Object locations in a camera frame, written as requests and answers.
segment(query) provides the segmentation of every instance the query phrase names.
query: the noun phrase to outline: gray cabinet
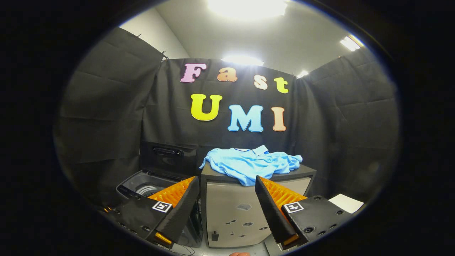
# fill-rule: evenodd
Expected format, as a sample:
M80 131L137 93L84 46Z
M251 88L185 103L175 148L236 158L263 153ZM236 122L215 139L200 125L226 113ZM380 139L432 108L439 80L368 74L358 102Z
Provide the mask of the gray cabinet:
M300 165L289 174L275 174L271 180L304 195L315 172ZM202 224L208 247L252 246L271 235L254 186L242 186L236 179L213 171L208 163L201 181Z

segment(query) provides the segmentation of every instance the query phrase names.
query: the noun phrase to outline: ceiling light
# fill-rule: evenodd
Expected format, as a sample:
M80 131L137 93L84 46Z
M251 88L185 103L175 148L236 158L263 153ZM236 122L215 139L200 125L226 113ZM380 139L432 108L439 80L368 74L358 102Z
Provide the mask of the ceiling light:
M349 37L345 37L343 40L340 41L342 45L344 45L346 48L350 49L351 51L355 51L357 49L360 49L360 46L356 44L352 39Z
M256 65L256 66L264 65L263 61L260 61L258 59L255 59L253 57L248 57L248 56L229 56L229 57L223 58L221 60L245 64L245 65Z
M297 75L297 78L301 78L301 77L306 76L308 74L309 74L308 71L302 70L302 72L300 72L300 74Z
M211 11L241 20L284 15L287 6L284 0L208 0Z

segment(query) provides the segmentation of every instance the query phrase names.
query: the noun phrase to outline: white paper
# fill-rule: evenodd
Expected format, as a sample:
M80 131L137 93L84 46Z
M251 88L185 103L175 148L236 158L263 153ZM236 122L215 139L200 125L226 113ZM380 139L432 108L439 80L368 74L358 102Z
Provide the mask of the white paper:
M342 194L339 194L333 197L332 199L329 199L329 201L349 213L354 213L363 205L362 202Z

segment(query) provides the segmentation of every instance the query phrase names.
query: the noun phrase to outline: orange gripper pad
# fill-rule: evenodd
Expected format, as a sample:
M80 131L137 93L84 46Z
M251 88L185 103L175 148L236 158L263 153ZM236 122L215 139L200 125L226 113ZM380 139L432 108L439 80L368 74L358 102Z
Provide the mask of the orange gripper pad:
M269 194L271 195L273 201L277 205L278 209L281 211L284 217L286 217L281 210L281 206L285 204L290 204L293 202L297 202L300 200L307 199L306 196L300 195L278 183L275 183L271 180L266 178L260 177L261 181L264 183L265 187L267 188Z
M169 186L149 196L148 198L172 204L172 206L175 208L180 199L182 198L183 194L187 190L188 186L190 185L191 181L194 179L194 177L195 176L182 180L179 183L175 183L174 185Z

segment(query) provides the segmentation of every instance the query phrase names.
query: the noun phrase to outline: foam letter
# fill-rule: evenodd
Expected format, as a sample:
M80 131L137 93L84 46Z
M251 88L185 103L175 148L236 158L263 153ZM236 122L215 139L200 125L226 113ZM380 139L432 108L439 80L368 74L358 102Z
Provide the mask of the foam letter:
M275 115L275 124L273 126L273 130L277 132L286 131L286 126L283 124L283 112L284 108L280 107L273 107L272 111Z
M220 74L218 74L218 80L219 81L229 81L229 82L235 82L237 81L237 76L235 75L235 69L231 67L224 67L220 69Z
M223 97L220 95L210 95L210 98L212 99L212 110L210 113L203 113L202 112L202 102L204 101L207 96L204 94L193 94L191 95L191 98L193 99L193 102L191 104L191 115L200 121L210 121L215 119L218 115L218 110L220 107L220 101Z
M259 89L267 89L267 79L265 79L265 77L261 76L261 75L255 75L254 77L254 86L256 86L256 88L259 88Z
M201 74L201 69L207 68L207 65L205 65L204 63L201 63L201 64L188 63L188 64L185 64L185 66L187 68L185 69L185 74L180 79L180 82L194 82L193 75L194 75L194 77L199 77L199 75Z
M277 82L277 89L281 93L288 93L289 90L284 88L284 85L288 84L282 77L278 77L274 79L275 82Z
M254 105L251 106L248 114L245 115L242 106L240 105L231 105L229 106L231 110L231 125L227 128L231 132L236 132L239 130L237 122L240 123L240 127L244 131L248 124L251 125L248 128L250 132L262 132L264 128L261 126L261 111L264 109L262 106Z

